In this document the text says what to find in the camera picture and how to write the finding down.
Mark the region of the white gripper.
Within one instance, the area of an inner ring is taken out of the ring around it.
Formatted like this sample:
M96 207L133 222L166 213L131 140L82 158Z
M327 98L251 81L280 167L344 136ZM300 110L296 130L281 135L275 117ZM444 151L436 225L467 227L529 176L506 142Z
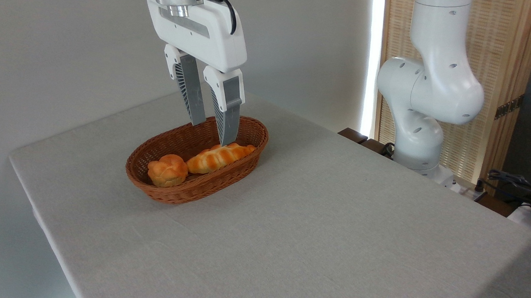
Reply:
M239 14L235 13L236 30L232 35L226 4L207 1L190 6L188 17L170 15L155 0L147 0L147 5L155 32L167 43L164 47L167 68L180 88L192 125L206 121L198 59L208 65L204 77L212 92L220 144L235 142L240 106L246 102L240 67L247 62L247 48Z

